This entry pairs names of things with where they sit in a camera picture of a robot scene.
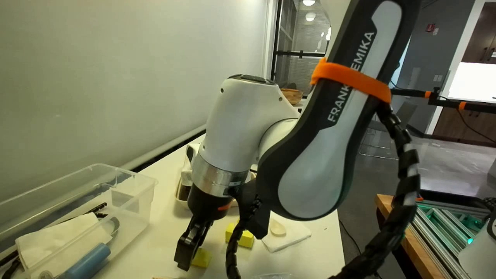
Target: blue object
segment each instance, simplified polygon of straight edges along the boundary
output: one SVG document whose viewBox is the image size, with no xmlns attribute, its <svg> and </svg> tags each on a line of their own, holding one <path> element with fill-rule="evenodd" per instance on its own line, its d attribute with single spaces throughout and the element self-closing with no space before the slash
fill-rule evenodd
<svg viewBox="0 0 496 279">
<path fill-rule="evenodd" d="M 104 266 L 106 260 L 110 255 L 110 249 L 104 244 L 99 244 L 86 255 L 79 263 L 76 263 L 72 269 L 68 269 L 62 279 L 89 279 L 93 278 L 99 269 Z"/>
</svg>

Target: franka emika robot arm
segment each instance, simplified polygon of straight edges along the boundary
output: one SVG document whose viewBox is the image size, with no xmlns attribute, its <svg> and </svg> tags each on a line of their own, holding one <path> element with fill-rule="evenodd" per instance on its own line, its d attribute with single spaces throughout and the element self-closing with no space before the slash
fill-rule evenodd
<svg viewBox="0 0 496 279">
<path fill-rule="evenodd" d="M 374 114 L 397 146 L 399 190 L 382 232 L 337 278 L 374 275 L 403 239 L 417 210 L 419 159 L 389 109 L 391 97 L 383 83 L 389 83 L 397 67 L 420 2 L 335 0 L 323 5 L 332 21 L 334 44 L 327 63 L 315 72 L 318 81 L 303 115 L 270 81 L 237 75 L 223 83 L 203 145 L 191 154 L 194 187 L 188 207 L 192 219 L 177 244 L 174 261 L 180 269 L 189 270 L 210 227 L 227 216 L 233 199 L 241 219 L 227 250 L 228 278 L 241 278 L 236 250 L 242 232 L 262 239 L 270 212 L 293 221 L 330 215 L 346 199 L 355 156 Z M 258 177 L 245 184 L 253 163 L 258 163 Z"/>
</svg>

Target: white cloth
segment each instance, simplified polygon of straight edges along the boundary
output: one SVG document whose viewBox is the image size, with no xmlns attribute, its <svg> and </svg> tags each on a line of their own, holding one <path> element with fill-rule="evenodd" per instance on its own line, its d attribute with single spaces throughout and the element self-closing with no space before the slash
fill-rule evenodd
<svg viewBox="0 0 496 279">
<path fill-rule="evenodd" d="M 282 219 L 279 216 L 272 215 L 270 219 L 276 219 L 281 225 L 285 229 L 285 236 L 273 236 L 270 232 L 268 235 L 262 239 L 264 246 L 267 247 L 268 252 L 275 253 L 279 250 L 284 250 L 290 246 L 295 246 L 304 239 L 309 239 L 312 233 L 309 229 L 303 224 Z"/>
<path fill-rule="evenodd" d="M 48 272 L 51 277 L 59 277 L 90 253 L 96 246 L 109 244 L 110 241 L 112 236 L 99 225 L 96 216 L 86 215 L 59 225 L 25 235 L 16 241 L 16 246 L 19 260 L 25 270 L 34 272 L 36 275 Z M 59 252 L 70 243 L 73 244 L 67 250 Z M 48 263 L 41 263 L 50 256 L 55 258 Z"/>
</svg>

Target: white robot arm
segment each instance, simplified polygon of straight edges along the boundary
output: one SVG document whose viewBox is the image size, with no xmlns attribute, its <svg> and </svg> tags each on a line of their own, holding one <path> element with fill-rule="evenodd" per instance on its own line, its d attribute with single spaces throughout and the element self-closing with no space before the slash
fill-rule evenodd
<svg viewBox="0 0 496 279">
<path fill-rule="evenodd" d="M 334 44 L 326 61 L 389 83 L 413 32 L 419 2 L 352 0 L 338 2 L 329 12 L 340 8 L 346 13 L 330 13 Z M 299 115 L 272 81 L 247 75 L 227 80 L 210 115 L 205 142 L 192 159 L 194 187 L 188 205 L 194 218 L 179 241 L 179 267 L 189 269 L 208 229 L 227 215 L 233 199 L 241 204 L 241 224 L 228 247 L 230 278 L 239 278 L 236 239 L 242 230 L 262 239 L 270 212 L 295 221 L 332 213 L 346 199 L 358 145 L 374 114 L 378 114 L 400 157 L 396 212 L 368 252 L 341 277 L 374 274 L 414 218 L 420 177 L 408 134 L 399 129 L 389 105 L 366 91 L 344 81 L 321 80 Z M 245 191 L 253 163 L 259 165 L 258 179 Z"/>
</svg>

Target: orange band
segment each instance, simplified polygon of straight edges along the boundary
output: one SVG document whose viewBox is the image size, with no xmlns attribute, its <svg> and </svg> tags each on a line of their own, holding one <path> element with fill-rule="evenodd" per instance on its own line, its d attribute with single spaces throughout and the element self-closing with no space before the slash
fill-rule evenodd
<svg viewBox="0 0 496 279">
<path fill-rule="evenodd" d="M 315 67 L 312 75 L 312 86 L 315 86 L 320 80 L 330 80 L 340 84 L 354 88 L 366 95 L 371 95 L 383 103 L 391 103 L 389 88 L 371 77 L 360 74 L 354 69 L 326 63 L 324 60 Z"/>
<path fill-rule="evenodd" d="M 465 111 L 467 103 L 459 105 L 459 111 Z"/>
</svg>

